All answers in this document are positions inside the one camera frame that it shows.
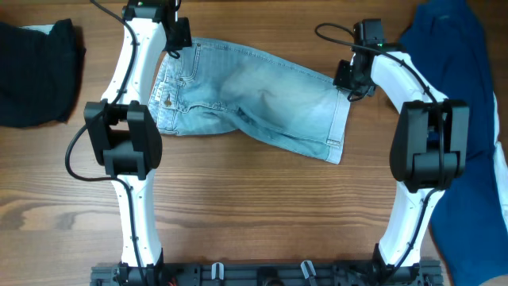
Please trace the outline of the light blue denim shorts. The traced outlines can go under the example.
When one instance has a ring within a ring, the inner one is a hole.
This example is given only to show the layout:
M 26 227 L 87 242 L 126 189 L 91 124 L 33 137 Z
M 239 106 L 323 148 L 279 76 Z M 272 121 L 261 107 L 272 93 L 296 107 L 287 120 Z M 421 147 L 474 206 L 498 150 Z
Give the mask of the light blue denim shorts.
M 250 137 L 332 164 L 341 160 L 350 103 L 332 78 L 261 50 L 196 37 L 165 56 L 149 109 L 161 133 Z

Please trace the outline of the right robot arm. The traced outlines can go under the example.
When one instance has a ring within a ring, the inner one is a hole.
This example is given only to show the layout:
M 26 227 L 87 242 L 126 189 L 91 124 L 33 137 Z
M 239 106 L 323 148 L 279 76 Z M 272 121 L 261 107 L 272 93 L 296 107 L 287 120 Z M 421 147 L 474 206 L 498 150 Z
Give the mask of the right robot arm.
M 379 19 L 357 22 L 350 35 L 354 56 L 340 62 L 334 85 L 352 101 L 380 87 L 399 113 L 390 150 L 396 197 L 369 277 L 378 284 L 408 284 L 417 279 L 433 210 L 464 172 L 469 108 L 434 89 L 400 44 L 387 43 Z

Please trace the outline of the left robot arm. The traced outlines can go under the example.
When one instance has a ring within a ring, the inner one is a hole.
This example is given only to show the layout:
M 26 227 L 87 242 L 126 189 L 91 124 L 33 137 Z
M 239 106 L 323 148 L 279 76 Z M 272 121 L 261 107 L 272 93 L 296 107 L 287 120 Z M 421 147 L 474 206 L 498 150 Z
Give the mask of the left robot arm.
M 116 191 L 121 216 L 121 260 L 93 269 L 93 285 L 175 285 L 164 264 L 155 226 L 153 184 L 162 138 L 148 109 L 152 76 L 161 52 L 179 58 L 192 44 L 179 1 L 129 1 L 118 20 L 124 27 L 120 56 L 100 101 L 88 102 L 84 118 L 97 162 Z

